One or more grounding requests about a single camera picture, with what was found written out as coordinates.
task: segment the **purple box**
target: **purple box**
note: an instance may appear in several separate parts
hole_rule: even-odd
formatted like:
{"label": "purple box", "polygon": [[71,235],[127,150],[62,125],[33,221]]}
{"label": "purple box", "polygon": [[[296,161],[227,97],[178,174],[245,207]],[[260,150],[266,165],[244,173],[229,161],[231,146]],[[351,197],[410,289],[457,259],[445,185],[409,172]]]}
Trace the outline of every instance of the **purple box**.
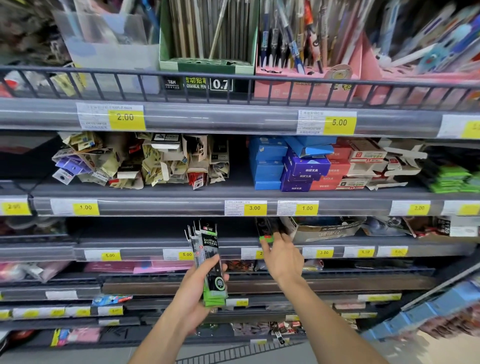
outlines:
{"label": "purple box", "polygon": [[289,167],[289,164],[287,164],[288,161],[286,158],[283,160],[283,173],[285,173],[286,179],[288,182],[312,182],[312,181],[319,181],[321,176],[317,174],[311,174],[310,172],[306,174],[299,174],[298,176],[294,176],[292,174],[292,167]]}
{"label": "purple box", "polygon": [[308,174],[318,181],[321,176],[326,176],[330,169],[330,161],[327,158],[300,158],[291,148],[288,148],[285,160],[290,174],[295,177]]}
{"label": "purple box", "polygon": [[287,180],[287,171],[283,170],[282,178],[280,184],[280,191],[282,192],[308,192],[312,185],[312,182],[299,182],[293,181],[289,182]]}

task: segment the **person's right hand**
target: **person's right hand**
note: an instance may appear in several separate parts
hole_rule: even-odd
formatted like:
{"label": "person's right hand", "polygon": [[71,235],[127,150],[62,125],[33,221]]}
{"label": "person's right hand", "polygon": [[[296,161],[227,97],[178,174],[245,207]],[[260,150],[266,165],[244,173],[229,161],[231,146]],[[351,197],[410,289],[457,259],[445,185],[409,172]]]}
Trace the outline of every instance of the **person's right hand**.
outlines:
{"label": "person's right hand", "polygon": [[265,264],[270,275],[281,287],[285,280],[301,278],[303,255],[287,234],[274,232],[272,250],[266,241],[261,241]]}

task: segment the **forearm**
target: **forearm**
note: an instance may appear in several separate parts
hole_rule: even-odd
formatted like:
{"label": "forearm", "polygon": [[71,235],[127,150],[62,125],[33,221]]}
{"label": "forearm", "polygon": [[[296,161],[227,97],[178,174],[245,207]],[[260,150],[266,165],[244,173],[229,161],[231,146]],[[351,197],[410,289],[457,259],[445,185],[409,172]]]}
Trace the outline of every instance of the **forearm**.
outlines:
{"label": "forearm", "polygon": [[186,333],[182,332],[178,318],[167,310],[153,326],[128,364],[172,364],[175,362]]}
{"label": "forearm", "polygon": [[299,316],[319,363],[388,364],[303,278],[286,279],[280,288]]}

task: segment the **clear plastic pen holder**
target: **clear plastic pen holder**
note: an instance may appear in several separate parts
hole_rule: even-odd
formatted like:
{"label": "clear plastic pen holder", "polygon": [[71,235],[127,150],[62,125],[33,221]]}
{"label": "clear plastic pen holder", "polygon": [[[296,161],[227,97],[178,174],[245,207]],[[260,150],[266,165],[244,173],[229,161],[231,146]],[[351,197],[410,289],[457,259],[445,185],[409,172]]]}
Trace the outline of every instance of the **clear plastic pen holder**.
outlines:
{"label": "clear plastic pen holder", "polygon": [[[156,71],[158,67],[158,37],[154,44],[147,42],[151,25],[136,14],[87,14],[54,11],[53,16],[68,52],[78,68],[108,70]],[[86,87],[96,91],[92,77],[85,73]],[[119,92],[113,74],[95,74],[103,92]],[[158,94],[156,76],[141,76],[146,93]],[[137,75],[118,75],[123,92],[141,93]]]}

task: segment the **pink display box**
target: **pink display box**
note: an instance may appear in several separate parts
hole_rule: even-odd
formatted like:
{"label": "pink display box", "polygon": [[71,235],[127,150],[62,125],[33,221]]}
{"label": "pink display box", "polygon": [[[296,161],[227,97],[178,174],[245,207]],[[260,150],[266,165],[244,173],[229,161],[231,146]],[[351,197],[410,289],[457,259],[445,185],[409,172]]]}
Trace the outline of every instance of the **pink display box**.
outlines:
{"label": "pink display box", "polygon": [[[378,66],[378,61],[375,58],[375,53],[368,41],[366,35],[363,35],[363,47],[362,47],[362,62],[361,62],[361,79],[365,81],[396,81],[396,82],[415,82],[435,84],[435,89],[430,93],[429,97],[424,101],[424,105],[436,106],[441,102],[442,98],[448,92],[450,87],[438,87],[442,83],[449,85],[480,85],[480,73],[429,73],[417,75],[413,74],[413,67],[400,66],[392,67],[388,69],[381,69]],[[365,101],[370,92],[370,85],[359,85],[355,90],[355,96],[360,97]],[[387,101],[387,105],[398,105],[405,103],[405,105],[418,105],[422,102],[423,98],[429,91],[430,87],[415,87],[408,97],[409,86],[395,87],[390,98]],[[390,90],[388,86],[378,86],[371,97],[370,105],[383,104],[385,97]],[[446,99],[442,102],[443,107],[453,107],[462,98],[466,89],[454,89],[450,91]],[[478,97],[478,93],[470,92],[465,98],[464,102],[469,99]]]}
{"label": "pink display box", "polygon": [[[362,42],[361,39],[357,43],[355,50],[353,52],[350,66],[352,68],[353,74],[352,80],[360,79],[361,72],[361,62],[362,62]],[[324,69],[324,73],[315,72],[314,74],[298,74],[297,71],[293,68],[279,68],[279,67],[260,67],[257,65],[255,74],[257,76],[270,76],[270,77],[284,77],[286,80],[289,78],[302,78],[305,79],[305,82],[295,81],[292,88],[292,100],[307,100],[310,93],[310,88],[312,84],[309,82],[311,79],[321,80],[323,79],[328,68]],[[281,73],[269,73],[267,71],[277,71]],[[312,67],[305,67],[305,71],[308,73],[314,71]],[[288,98],[290,92],[289,81],[273,81],[272,82],[272,94],[271,98]],[[330,87],[332,84],[316,84],[313,87],[312,97],[310,100],[327,100],[328,94],[330,93]],[[255,92],[254,97],[268,98],[268,90],[270,88],[270,81],[255,81]],[[330,98],[331,101],[345,101],[347,100],[348,93],[352,85],[348,84],[336,84]]]}

